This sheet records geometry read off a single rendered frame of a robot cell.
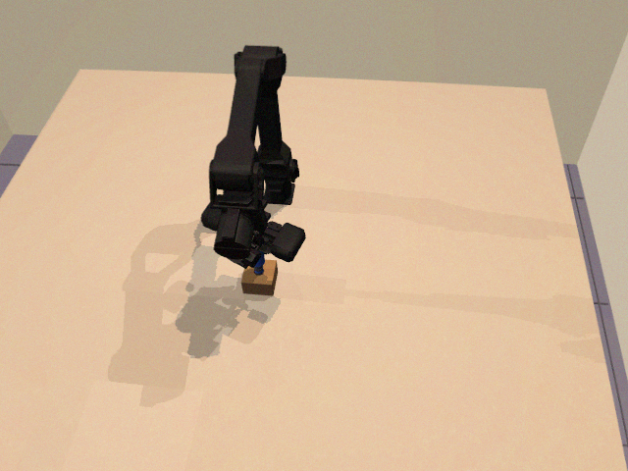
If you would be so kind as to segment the blue marker cap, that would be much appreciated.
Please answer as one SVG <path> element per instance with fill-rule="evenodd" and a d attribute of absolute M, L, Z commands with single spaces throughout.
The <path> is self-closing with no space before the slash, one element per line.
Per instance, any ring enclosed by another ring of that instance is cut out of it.
<path fill-rule="evenodd" d="M 261 267 L 261 266 L 263 266 L 263 265 L 264 265 L 264 263 L 265 263 L 265 256 L 264 256 L 264 253 L 263 253 L 262 251 L 259 251 L 259 252 L 261 252 L 261 253 L 262 253 L 262 255 L 261 255 L 261 257 L 260 257 L 259 261 L 257 262 L 257 264 L 256 264 L 254 267 Z"/>

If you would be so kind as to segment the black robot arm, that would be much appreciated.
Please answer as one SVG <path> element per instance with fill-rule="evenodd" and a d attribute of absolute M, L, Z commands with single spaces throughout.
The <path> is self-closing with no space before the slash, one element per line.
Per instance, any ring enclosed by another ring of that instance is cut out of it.
<path fill-rule="evenodd" d="M 210 208 L 221 210 L 213 249 L 244 269 L 253 268 L 262 255 L 259 248 L 265 241 L 254 231 L 262 200 L 291 205 L 299 177 L 297 160 L 282 139 L 277 90 L 286 65 L 281 47 L 245 46 L 235 54 L 227 134 L 209 163 Z"/>

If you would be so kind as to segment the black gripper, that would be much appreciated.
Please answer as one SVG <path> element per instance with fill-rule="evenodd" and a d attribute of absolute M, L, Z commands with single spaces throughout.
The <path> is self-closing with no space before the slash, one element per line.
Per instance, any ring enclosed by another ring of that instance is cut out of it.
<path fill-rule="evenodd" d="M 255 216 L 254 231 L 259 232 L 265 241 L 259 251 L 264 254 L 272 253 L 279 259 L 291 262 L 306 239 L 305 231 L 290 223 L 283 226 L 273 221 L 268 223 L 271 214 L 264 210 L 267 204 L 267 200 L 263 199 L 262 208 Z M 220 215 L 221 210 L 210 208 L 209 202 L 200 217 L 203 227 L 216 232 Z"/>

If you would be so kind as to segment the brown wooden block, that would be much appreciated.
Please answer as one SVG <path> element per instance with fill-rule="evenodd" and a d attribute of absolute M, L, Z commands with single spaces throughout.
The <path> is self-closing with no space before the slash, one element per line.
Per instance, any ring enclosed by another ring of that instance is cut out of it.
<path fill-rule="evenodd" d="M 278 276 L 277 260 L 266 260 L 263 265 L 263 273 L 255 274 L 253 268 L 248 266 L 243 270 L 241 279 L 242 292 L 247 294 L 273 295 Z"/>

